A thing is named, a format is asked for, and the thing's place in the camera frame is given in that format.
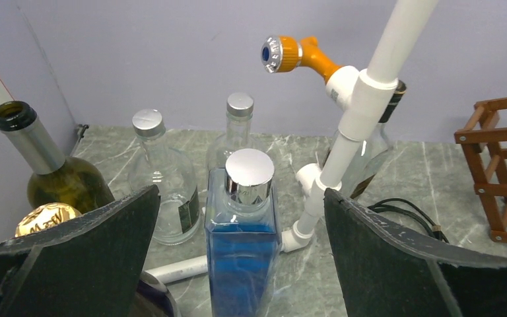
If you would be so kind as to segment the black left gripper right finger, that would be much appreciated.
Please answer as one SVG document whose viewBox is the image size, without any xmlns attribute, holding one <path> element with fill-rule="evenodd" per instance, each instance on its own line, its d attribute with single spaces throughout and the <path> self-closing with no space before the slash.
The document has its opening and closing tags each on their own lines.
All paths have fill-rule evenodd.
<svg viewBox="0 0 507 317">
<path fill-rule="evenodd" d="M 349 316 L 507 316 L 507 258 L 446 244 L 326 189 Z"/>
</svg>

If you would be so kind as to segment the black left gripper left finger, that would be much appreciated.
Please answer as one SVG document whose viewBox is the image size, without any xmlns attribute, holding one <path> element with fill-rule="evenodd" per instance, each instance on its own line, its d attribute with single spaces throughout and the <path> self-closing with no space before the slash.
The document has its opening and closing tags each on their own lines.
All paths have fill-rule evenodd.
<svg viewBox="0 0 507 317">
<path fill-rule="evenodd" d="M 0 243 L 0 316 L 127 316 L 158 209 L 147 186 Z"/>
</svg>

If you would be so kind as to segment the brown bottle gold foil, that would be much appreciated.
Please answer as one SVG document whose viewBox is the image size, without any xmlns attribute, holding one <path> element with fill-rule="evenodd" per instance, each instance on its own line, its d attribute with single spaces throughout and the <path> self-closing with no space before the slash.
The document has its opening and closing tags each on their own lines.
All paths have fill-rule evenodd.
<svg viewBox="0 0 507 317">
<path fill-rule="evenodd" d="M 17 225 L 15 236 L 25 236 L 80 217 L 81 212 L 66 203 L 47 203 L 35 208 Z M 167 286 L 142 271 L 131 303 L 130 316 L 180 316 L 181 312 Z"/>
</svg>

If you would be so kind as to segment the green wine bottle silver foil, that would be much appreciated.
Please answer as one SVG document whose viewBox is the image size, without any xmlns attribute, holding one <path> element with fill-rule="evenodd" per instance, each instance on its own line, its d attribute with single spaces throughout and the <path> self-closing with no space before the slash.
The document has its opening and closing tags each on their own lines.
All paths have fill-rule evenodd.
<svg viewBox="0 0 507 317">
<path fill-rule="evenodd" d="M 66 203 L 84 214 L 115 201 L 100 171 L 84 159 L 65 155 L 29 104 L 1 104 L 0 131 L 32 169 L 26 189 L 32 208 Z"/>
</svg>

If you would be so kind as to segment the clear bottle white cap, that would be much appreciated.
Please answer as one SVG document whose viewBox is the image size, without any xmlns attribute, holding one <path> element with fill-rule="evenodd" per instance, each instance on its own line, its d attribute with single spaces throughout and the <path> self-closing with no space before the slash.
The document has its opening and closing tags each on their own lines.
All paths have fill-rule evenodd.
<svg viewBox="0 0 507 317">
<path fill-rule="evenodd" d="M 196 233 L 201 219 L 193 164 L 185 153 L 166 144 L 158 110 L 139 110 L 132 125 L 139 148 L 131 160 L 129 186 L 133 191 L 149 185 L 158 188 L 160 205 L 152 238 L 168 246 L 181 244 Z"/>
</svg>

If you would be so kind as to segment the blue square bottle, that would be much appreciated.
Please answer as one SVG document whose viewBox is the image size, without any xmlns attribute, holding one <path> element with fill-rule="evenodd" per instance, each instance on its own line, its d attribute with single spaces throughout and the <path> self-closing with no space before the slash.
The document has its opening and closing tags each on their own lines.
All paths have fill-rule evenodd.
<svg viewBox="0 0 507 317">
<path fill-rule="evenodd" d="M 240 149 L 209 173 L 205 234 L 213 316 L 259 316 L 281 252 L 273 185 L 266 153 Z"/>
</svg>

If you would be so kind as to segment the clear bottle green label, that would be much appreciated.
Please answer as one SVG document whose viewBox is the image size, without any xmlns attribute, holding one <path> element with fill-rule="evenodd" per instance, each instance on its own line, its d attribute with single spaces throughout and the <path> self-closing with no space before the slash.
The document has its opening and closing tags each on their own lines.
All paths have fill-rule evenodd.
<svg viewBox="0 0 507 317">
<path fill-rule="evenodd" d="M 254 99 L 245 92 L 234 92 L 226 100 L 226 131 L 208 147 L 207 174 L 225 166 L 227 158 L 239 149 L 251 148 L 269 153 L 269 146 L 251 134 Z"/>
</svg>

